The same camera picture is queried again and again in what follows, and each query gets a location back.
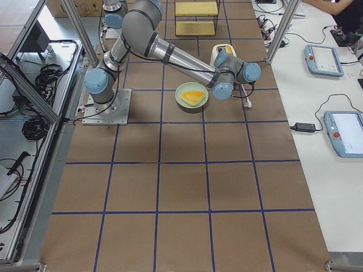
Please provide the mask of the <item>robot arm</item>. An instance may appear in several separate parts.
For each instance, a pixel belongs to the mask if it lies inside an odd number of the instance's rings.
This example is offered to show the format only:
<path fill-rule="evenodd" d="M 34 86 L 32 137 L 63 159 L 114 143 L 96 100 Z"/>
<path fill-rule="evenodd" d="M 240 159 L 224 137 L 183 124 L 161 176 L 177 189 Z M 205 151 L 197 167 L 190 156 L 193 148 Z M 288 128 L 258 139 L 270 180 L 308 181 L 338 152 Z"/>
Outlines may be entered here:
<path fill-rule="evenodd" d="M 112 29 L 121 29 L 124 16 L 128 13 L 128 5 L 126 1 L 104 0 L 103 11 L 106 25 Z"/>
<path fill-rule="evenodd" d="M 124 66 L 131 50 L 138 54 L 171 65 L 181 73 L 212 89 L 213 95 L 225 100 L 231 96 L 234 84 L 254 83 L 261 76 L 256 63 L 245 62 L 221 51 L 213 66 L 179 49 L 159 37 L 156 27 L 162 19 L 163 8 L 159 1 L 135 1 L 132 9 L 122 15 L 119 38 L 104 54 L 98 66 L 85 76 L 85 86 L 100 113 L 114 105 L 116 93 L 112 86 Z"/>

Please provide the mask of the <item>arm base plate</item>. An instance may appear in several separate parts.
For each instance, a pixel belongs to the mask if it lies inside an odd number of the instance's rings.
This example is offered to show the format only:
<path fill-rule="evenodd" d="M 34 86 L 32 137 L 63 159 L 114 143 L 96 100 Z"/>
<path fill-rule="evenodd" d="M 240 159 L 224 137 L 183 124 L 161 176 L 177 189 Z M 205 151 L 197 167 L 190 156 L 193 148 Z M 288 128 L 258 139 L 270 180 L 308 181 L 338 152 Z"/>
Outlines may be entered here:
<path fill-rule="evenodd" d="M 121 33 L 121 29 L 113 29 L 110 27 L 105 27 L 103 29 L 103 37 L 108 40 L 116 40 Z"/>
<path fill-rule="evenodd" d="M 107 104 L 95 103 L 92 96 L 88 96 L 88 103 L 92 106 L 85 109 L 83 125 L 127 125 L 132 89 L 113 89 L 116 98 Z"/>

